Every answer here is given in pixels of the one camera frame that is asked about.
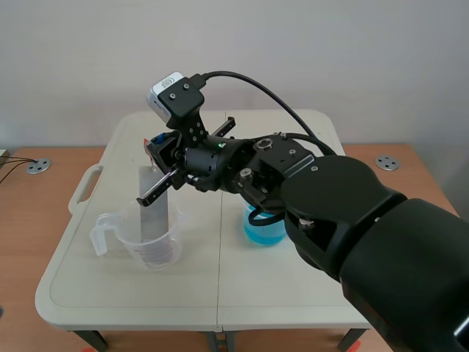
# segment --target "measuring cup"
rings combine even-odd
[[[186,216],[171,203],[166,208],[155,205],[158,208],[148,211],[154,205],[143,208],[133,201],[119,213],[100,215],[89,234],[96,255],[108,251],[106,236],[115,235],[145,268],[158,270],[174,264],[182,253],[180,228]],[[162,213],[165,217],[167,214],[167,223],[158,216]]]
[[[266,226],[253,226],[249,224],[249,214],[254,210],[254,207],[244,201],[243,222],[246,235],[251,241],[262,244],[264,246],[273,246],[287,236],[284,221],[276,222],[275,224]],[[267,213],[260,213],[256,216],[256,220],[269,218],[273,215]]]

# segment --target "table handle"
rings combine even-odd
[[[88,200],[84,202],[82,202],[81,200],[83,199],[85,193],[89,190],[92,178],[95,175],[100,175],[102,171],[103,165],[99,164],[95,164],[85,171],[80,183],[78,184],[75,192],[72,195],[72,198],[70,198],[70,201],[68,202],[68,210],[72,215],[76,211],[80,203],[88,202]]]

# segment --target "robotic arm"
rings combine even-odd
[[[209,134],[199,114],[206,80],[231,76],[259,87],[306,130],[255,139]],[[385,187],[364,163],[337,156],[290,107],[236,73],[186,78],[173,73],[150,90],[148,104],[172,129],[147,144],[166,176],[137,200],[155,201],[185,183],[240,194],[255,207],[249,221],[285,220],[309,265],[342,286],[344,296],[394,351],[469,351],[469,225],[421,199]],[[296,140],[318,146],[317,157]],[[273,214],[258,220],[262,212]]]

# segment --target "white folding table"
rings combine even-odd
[[[344,153],[328,117],[298,113],[320,139]],[[228,116],[236,119],[230,135],[237,138],[302,132],[283,111],[202,112],[209,132]],[[169,268],[140,269],[117,240],[111,240],[108,254],[97,257],[89,231],[100,214],[119,211],[136,198],[138,168],[149,165],[144,138],[162,131],[166,127],[152,112],[124,118],[100,163],[84,174],[70,200],[73,216],[37,288],[36,308],[45,321],[74,331],[99,351],[106,343],[98,330],[369,327],[344,300],[340,285],[306,265],[288,238],[272,247],[248,241],[239,195],[203,194],[190,186],[169,190],[169,200],[192,215],[182,233],[182,256]],[[81,201],[96,174],[91,197]],[[216,338],[208,336],[215,350]]]

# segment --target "table leg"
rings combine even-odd
[[[365,331],[368,329],[350,329],[342,339],[342,341],[339,343],[337,348],[341,352],[347,352],[349,348],[353,346],[355,342],[358,341],[358,339],[365,333]]]
[[[228,352],[236,352],[236,333],[237,331],[225,331],[226,349]]]
[[[97,352],[106,352],[108,350],[106,340],[104,340],[104,337],[102,337],[98,331],[74,331],[74,333],[85,340],[88,345],[93,347]]]
[[[207,336],[208,348],[210,349],[210,352],[218,352],[217,333],[213,331],[206,331],[205,336]]]

